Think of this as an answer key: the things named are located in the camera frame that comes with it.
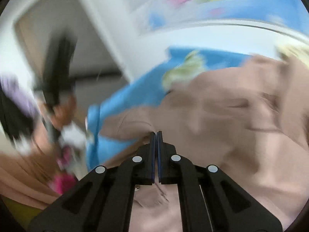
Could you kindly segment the left hand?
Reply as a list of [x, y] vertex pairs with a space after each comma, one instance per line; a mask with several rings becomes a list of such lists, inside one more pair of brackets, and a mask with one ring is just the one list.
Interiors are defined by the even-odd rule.
[[40, 113], [47, 123], [51, 123], [53, 127], [61, 131], [63, 127], [70, 125], [76, 112], [76, 97], [71, 94], [66, 101], [48, 110], [48, 106], [44, 102], [39, 102]]

